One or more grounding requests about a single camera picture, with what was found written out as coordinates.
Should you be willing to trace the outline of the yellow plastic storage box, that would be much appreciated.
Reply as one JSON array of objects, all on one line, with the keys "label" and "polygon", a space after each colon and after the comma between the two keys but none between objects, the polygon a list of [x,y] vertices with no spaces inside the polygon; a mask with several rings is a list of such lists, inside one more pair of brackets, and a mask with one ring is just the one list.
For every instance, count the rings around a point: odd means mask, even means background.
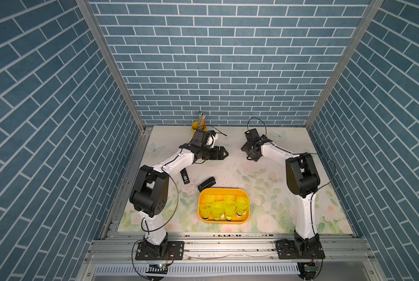
[{"label": "yellow plastic storage box", "polygon": [[250,198],[241,189],[211,187],[200,193],[197,212],[203,222],[243,224],[250,219]]}]

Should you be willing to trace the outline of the yellow shuttlecock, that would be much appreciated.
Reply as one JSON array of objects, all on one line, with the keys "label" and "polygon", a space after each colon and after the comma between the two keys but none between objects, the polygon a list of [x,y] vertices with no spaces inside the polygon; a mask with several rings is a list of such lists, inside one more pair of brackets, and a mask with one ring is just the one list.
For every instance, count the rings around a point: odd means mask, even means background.
[{"label": "yellow shuttlecock", "polygon": [[203,220],[209,220],[209,216],[211,215],[211,203],[202,203],[199,205],[199,210],[201,213],[201,218]]},{"label": "yellow shuttlecock", "polygon": [[223,203],[228,206],[234,206],[236,203],[236,196],[233,194],[224,194]]},{"label": "yellow shuttlecock", "polygon": [[236,204],[224,204],[225,220],[232,221],[236,214]]},{"label": "yellow shuttlecock", "polygon": [[214,201],[211,207],[211,213],[214,221],[219,221],[224,214],[224,203],[223,201]]},{"label": "yellow shuttlecock", "polygon": [[216,196],[214,194],[205,194],[204,195],[204,203],[205,204],[212,205],[215,200],[216,200]]},{"label": "yellow shuttlecock", "polygon": [[246,196],[239,196],[236,198],[236,215],[242,217],[245,215],[250,207],[250,200]]}]

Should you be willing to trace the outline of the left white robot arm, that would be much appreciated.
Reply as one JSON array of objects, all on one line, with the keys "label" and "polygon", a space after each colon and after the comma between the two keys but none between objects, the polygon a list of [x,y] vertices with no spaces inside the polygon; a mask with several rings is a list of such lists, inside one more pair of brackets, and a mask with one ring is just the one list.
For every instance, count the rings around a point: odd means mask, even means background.
[{"label": "left white robot arm", "polygon": [[154,166],[142,166],[134,181],[129,201],[141,216],[141,229],[145,232],[138,244],[137,260],[163,259],[170,243],[166,222],[161,212],[168,199],[169,181],[198,160],[224,160],[229,153],[216,146],[218,133],[214,130],[195,130],[191,140],[181,146],[170,158]]}]

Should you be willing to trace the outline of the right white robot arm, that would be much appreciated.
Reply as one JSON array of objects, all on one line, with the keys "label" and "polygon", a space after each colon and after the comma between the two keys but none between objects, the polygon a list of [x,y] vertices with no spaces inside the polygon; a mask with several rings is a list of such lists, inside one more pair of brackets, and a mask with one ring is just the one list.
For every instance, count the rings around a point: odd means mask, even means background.
[{"label": "right white robot arm", "polygon": [[245,132],[246,143],[241,150],[249,160],[270,158],[286,168],[286,183],[296,195],[297,223],[294,239],[276,242],[279,259],[325,259],[315,225],[315,199],[321,184],[316,165],[310,153],[294,153],[273,143],[267,136],[260,136],[256,129]]}]

